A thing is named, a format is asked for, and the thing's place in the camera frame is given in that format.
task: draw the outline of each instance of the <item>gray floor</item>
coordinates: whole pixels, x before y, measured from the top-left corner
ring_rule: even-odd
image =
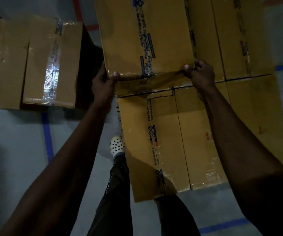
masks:
[[[80,0],[86,25],[96,24],[93,0]],[[39,14],[76,20],[72,0],[0,0],[3,18],[23,18]],[[275,65],[283,64],[283,5],[266,7],[266,22]],[[99,31],[90,35],[101,45]],[[283,71],[276,73],[283,102]],[[63,145],[79,122],[80,113],[53,108],[50,126],[54,152]],[[118,132],[115,105],[108,115],[96,161],[89,180],[73,236],[86,235],[96,207],[108,183],[112,167],[108,152],[109,140]],[[39,113],[0,110],[0,228],[9,218],[19,199],[47,165],[47,153]],[[243,218],[228,184],[179,194],[193,214],[199,228]],[[153,201],[132,200],[134,235],[160,235],[159,216]],[[251,224],[217,230],[206,235],[260,235]]]

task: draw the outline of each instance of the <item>red floor marking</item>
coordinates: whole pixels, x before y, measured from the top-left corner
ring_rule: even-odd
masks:
[[[81,5],[79,3],[79,0],[73,0],[73,4],[74,4],[74,10],[75,10],[77,21],[83,21],[83,18],[81,15]]]
[[[86,28],[87,28],[87,31],[99,30],[99,25],[98,24],[87,25]]]
[[[264,1],[264,6],[277,6],[282,5],[283,0],[266,0]]]

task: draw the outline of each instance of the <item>black pants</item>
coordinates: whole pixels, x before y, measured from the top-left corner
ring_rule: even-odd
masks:
[[[200,235],[193,216],[176,195],[155,199],[161,222],[161,235]],[[96,210],[87,236],[133,235],[130,178],[125,155],[117,156],[110,181]]]

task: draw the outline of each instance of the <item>foot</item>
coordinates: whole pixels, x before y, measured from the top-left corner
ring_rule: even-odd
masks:
[[[124,154],[124,143],[121,136],[116,135],[111,139],[110,152],[113,156],[113,159],[115,159],[118,155]]]

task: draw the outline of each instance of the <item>white shoe with black dots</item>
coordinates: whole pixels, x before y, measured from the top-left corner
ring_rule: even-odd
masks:
[[[110,143],[110,152],[113,156],[113,158],[118,154],[118,153],[124,153],[124,146],[123,146],[123,140],[122,137],[119,135],[116,135],[111,139]]]

